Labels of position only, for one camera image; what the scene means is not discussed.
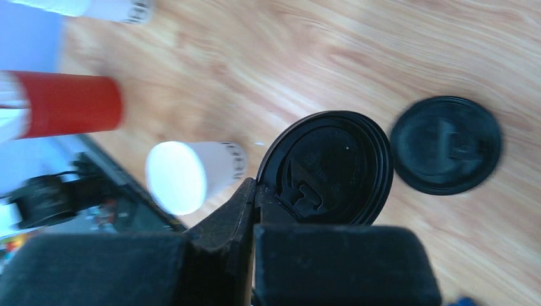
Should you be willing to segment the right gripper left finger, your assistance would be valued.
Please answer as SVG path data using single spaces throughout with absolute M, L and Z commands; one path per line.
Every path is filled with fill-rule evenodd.
M 1 275 L 2 305 L 249 305 L 256 182 L 182 233 L 40 234 Z

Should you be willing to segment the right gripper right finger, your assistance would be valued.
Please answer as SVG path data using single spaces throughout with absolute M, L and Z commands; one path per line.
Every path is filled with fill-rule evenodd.
M 256 188 L 255 296 L 260 305 L 441 305 L 420 239 L 397 226 L 299 224 Z

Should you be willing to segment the white paper coffee cup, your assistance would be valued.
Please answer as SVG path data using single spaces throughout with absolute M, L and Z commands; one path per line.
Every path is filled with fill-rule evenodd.
M 240 180 L 247 167 L 246 152 L 236 143 L 167 141 L 150 150 L 145 179 L 162 210 L 188 215 Z

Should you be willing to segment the black plastic cup lid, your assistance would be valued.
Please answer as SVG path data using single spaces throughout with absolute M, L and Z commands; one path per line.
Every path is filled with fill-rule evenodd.
M 383 129 L 365 115 L 326 111 L 282 132 L 260 165 L 256 205 L 264 223 L 374 223 L 392 187 Z

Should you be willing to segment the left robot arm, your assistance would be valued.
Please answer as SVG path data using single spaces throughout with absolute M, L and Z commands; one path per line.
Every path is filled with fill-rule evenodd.
M 116 199 L 115 182 L 87 154 L 72 169 L 27 179 L 8 193 L 1 208 L 11 230 L 33 230 L 74 219 L 80 212 Z

